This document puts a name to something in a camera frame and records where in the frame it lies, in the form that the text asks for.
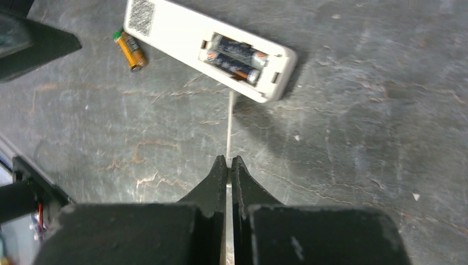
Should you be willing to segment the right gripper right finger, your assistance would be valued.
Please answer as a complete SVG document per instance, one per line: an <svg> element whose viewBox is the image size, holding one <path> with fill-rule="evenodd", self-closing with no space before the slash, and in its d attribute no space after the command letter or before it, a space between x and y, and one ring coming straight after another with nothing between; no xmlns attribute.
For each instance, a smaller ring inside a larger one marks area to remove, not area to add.
<svg viewBox="0 0 468 265"><path fill-rule="evenodd" d="M396 224L358 206L287 206L231 166L236 264L410 264Z"/></svg>

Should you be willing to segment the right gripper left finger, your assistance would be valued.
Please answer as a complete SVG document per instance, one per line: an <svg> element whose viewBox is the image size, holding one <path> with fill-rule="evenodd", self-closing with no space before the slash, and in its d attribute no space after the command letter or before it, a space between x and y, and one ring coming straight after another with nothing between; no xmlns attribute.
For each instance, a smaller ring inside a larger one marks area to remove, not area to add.
<svg viewBox="0 0 468 265"><path fill-rule="evenodd" d="M223 264L227 163L175 203L70 204L35 264Z"/></svg>

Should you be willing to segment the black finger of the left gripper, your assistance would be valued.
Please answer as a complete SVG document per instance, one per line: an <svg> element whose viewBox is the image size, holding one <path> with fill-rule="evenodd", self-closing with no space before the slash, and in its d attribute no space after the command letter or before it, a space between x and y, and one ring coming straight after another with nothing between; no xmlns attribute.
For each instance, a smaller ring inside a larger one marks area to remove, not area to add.
<svg viewBox="0 0 468 265"><path fill-rule="evenodd" d="M81 49L66 31L1 11L1 82L9 82Z"/></svg>

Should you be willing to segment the white battery cover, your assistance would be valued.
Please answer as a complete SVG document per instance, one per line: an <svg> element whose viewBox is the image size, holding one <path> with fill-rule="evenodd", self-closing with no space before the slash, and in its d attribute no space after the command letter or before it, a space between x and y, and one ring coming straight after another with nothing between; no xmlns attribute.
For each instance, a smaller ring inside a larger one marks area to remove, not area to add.
<svg viewBox="0 0 468 265"><path fill-rule="evenodd" d="M232 177L231 177L231 136L233 106L235 104L235 91L230 90L228 100L227 116L227 138L226 138L226 163L227 163L227 183L226 183L226 212L225 212L225 264L235 264L234 240L233 240L233 209L232 209Z"/></svg>

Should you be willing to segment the white remote control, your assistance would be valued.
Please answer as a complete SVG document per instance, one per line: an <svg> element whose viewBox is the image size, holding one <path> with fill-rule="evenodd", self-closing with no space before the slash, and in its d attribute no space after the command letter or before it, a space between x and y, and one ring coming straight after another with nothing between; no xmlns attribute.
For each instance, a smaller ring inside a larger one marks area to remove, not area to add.
<svg viewBox="0 0 468 265"><path fill-rule="evenodd" d="M172 1L128 1L124 29L135 38L259 103L276 101L282 96L297 62L296 52L286 46ZM269 55L266 66L256 68L260 70L260 77L255 86L204 61L206 52L214 50L209 45L215 34L250 44Z"/></svg>

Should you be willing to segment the dark blue battery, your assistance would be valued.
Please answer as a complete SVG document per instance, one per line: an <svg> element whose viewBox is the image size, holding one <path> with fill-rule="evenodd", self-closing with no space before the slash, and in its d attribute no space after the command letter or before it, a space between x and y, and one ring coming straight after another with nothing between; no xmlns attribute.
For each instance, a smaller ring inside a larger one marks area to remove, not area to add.
<svg viewBox="0 0 468 265"><path fill-rule="evenodd" d="M216 50L208 50L204 56L204 61L214 65L215 67L237 77L247 83L255 86L260 77L260 70L233 59Z"/></svg>
<svg viewBox="0 0 468 265"><path fill-rule="evenodd" d="M268 63L269 55L254 49L250 44L242 43L220 34L213 36L209 48L224 52L255 68L263 68Z"/></svg>

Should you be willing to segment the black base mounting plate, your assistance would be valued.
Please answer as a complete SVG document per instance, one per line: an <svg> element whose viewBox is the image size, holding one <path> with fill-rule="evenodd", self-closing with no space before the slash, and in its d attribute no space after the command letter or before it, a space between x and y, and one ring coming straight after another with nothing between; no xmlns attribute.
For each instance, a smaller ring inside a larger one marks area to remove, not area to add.
<svg viewBox="0 0 468 265"><path fill-rule="evenodd" d="M11 179L1 185L1 223L31 214L34 230L42 235L61 208L75 202L21 156L11 163L1 157L1 171Z"/></svg>

